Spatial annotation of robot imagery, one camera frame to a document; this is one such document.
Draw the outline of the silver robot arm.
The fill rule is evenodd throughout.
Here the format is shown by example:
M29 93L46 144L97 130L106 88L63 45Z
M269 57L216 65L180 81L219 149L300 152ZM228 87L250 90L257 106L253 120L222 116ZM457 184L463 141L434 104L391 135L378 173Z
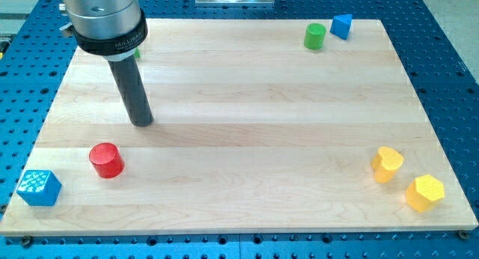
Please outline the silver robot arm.
M107 61L134 55L147 36L147 21L138 0L62 0L61 14L69 22L60 27L64 37Z

